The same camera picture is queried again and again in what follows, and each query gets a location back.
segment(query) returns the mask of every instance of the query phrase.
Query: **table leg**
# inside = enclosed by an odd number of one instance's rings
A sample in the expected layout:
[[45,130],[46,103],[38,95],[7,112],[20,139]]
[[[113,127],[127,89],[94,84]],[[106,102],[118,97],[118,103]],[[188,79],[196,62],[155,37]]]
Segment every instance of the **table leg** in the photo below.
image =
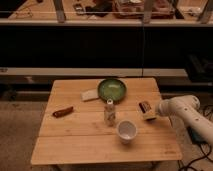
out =
[[59,167],[58,165],[56,165],[56,164],[51,165],[51,167],[52,167],[52,169],[53,169],[54,171],[62,171],[62,170],[60,169],[60,167]]
[[151,171],[157,171],[158,166],[160,165],[161,162],[151,162],[152,167],[151,167]]

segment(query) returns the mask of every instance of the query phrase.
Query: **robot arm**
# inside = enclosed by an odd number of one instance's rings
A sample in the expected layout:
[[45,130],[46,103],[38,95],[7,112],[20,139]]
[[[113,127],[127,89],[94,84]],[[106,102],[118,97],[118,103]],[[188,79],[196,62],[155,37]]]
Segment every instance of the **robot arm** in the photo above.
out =
[[213,123],[197,112],[199,107],[197,97],[180,96],[162,100],[156,106],[156,113],[160,116],[179,116],[213,146]]

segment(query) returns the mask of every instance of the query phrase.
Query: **white cup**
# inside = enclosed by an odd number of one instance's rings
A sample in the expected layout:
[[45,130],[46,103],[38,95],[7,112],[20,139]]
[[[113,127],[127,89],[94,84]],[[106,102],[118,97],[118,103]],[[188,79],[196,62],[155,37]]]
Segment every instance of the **white cup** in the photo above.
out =
[[117,125],[117,134],[123,144],[129,144],[137,135],[137,127],[131,121],[121,121]]

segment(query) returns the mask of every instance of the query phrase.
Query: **floor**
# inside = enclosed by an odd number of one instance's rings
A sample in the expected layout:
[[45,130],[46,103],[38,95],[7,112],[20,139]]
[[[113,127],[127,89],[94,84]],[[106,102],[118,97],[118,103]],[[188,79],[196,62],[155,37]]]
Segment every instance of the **floor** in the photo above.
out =
[[[195,94],[195,92],[162,92],[163,98],[176,95]],[[211,93],[195,94],[201,101],[201,108],[213,104]],[[47,105],[49,91],[3,91],[0,98],[0,170],[2,171],[52,171],[49,166],[32,166],[30,159],[36,137]],[[200,149],[193,145],[181,119],[171,117],[183,153],[183,163],[202,156]],[[65,171],[96,171],[119,170],[136,171],[147,170],[150,163],[114,164],[114,165],[74,165],[60,166]],[[207,159],[192,165],[198,170],[212,171],[213,163]],[[162,162],[157,171],[178,170],[177,161]]]

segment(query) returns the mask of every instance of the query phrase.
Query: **brown object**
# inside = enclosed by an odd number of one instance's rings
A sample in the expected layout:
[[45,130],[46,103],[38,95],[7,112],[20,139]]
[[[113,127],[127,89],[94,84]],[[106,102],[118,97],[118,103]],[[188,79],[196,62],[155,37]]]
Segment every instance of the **brown object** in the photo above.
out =
[[[102,100],[87,103],[81,99],[86,89],[96,87],[102,79],[57,80],[54,82],[33,150],[31,163],[85,164],[180,160],[182,154],[168,117],[153,122],[141,119],[138,102],[145,99],[150,106],[161,100],[153,78],[121,79],[128,89],[124,100],[116,105],[116,123],[134,122],[137,138],[124,147],[116,127],[106,126]],[[63,119],[50,117],[61,104],[75,106],[72,116]]]
[[55,112],[53,112],[52,115],[53,115],[54,117],[56,117],[56,118],[59,118],[59,117],[68,115],[68,114],[70,114],[71,112],[73,112],[73,106],[68,107],[68,108],[66,108],[66,109],[62,109],[62,110],[55,111]]

